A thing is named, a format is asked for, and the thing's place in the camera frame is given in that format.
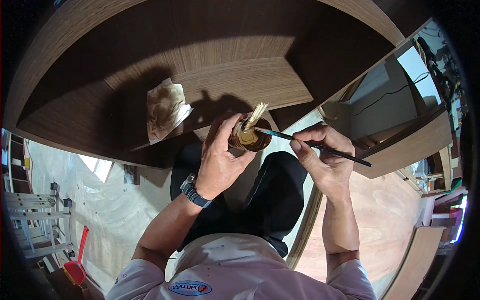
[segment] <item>hand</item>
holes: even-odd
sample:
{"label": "hand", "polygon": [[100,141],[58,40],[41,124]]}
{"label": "hand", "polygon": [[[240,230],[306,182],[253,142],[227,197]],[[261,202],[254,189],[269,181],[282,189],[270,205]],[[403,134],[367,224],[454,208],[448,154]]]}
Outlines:
{"label": "hand", "polygon": [[303,141],[319,141],[320,144],[329,148],[355,156],[355,148],[351,140],[324,122],[296,132],[293,137],[295,140],[290,142],[290,147],[317,188],[332,200],[345,200],[349,197],[348,181],[353,170],[353,161],[325,151],[321,152],[319,158],[315,151]]}
{"label": "hand", "polygon": [[235,157],[228,151],[232,128],[246,117],[247,114],[235,114],[230,118],[217,118],[212,123],[202,146],[202,163],[195,183],[197,193],[203,198],[213,200],[229,188],[255,158],[255,152],[245,151]]}

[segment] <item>wristwatch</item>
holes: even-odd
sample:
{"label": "wristwatch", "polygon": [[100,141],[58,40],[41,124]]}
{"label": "wristwatch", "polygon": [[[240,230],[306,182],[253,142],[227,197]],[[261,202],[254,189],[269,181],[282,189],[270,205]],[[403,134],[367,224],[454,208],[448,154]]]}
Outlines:
{"label": "wristwatch", "polygon": [[193,186],[193,183],[195,182],[195,177],[195,174],[190,173],[190,175],[187,176],[185,181],[181,184],[180,189],[190,201],[192,201],[198,206],[207,208],[212,203],[212,201],[202,198],[197,193],[197,190]]}

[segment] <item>red dustpan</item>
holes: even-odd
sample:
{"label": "red dustpan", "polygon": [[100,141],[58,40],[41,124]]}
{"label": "red dustpan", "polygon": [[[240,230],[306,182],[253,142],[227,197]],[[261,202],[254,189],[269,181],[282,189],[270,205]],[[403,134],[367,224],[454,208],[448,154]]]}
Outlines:
{"label": "red dustpan", "polygon": [[78,250],[78,261],[69,261],[63,265],[63,271],[73,284],[81,285],[85,280],[86,274],[82,266],[82,255],[84,253],[85,241],[88,235],[88,227],[84,227],[82,240],[80,241],[80,248]]}

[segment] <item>pink shirt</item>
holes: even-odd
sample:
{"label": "pink shirt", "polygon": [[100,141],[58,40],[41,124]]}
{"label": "pink shirt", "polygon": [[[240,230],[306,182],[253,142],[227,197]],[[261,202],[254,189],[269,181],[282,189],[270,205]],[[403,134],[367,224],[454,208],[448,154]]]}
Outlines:
{"label": "pink shirt", "polygon": [[359,260],[348,261],[326,283],[289,269],[264,239],[211,234],[179,253],[175,275],[165,281],[153,263],[134,259],[120,273],[109,299],[377,299]]}

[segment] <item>black pants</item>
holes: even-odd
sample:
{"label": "black pants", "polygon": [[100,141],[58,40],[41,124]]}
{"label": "black pants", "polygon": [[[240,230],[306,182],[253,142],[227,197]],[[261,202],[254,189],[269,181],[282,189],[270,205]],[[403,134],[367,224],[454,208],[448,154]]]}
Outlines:
{"label": "black pants", "polygon": [[[180,185],[190,173],[198,174],[202,144],[181,149],[172,170],[170,196],[180,195]],[[178,248],[213,233],[245,233],[262,237],[280,256],[288,254],[282,241],[289,234],[303,210],[303,182],[307,171],[298,159],[288,152],[269,154],[262,164],[240,213],[231,212],[222,194],[197,216],[190,231]]]}

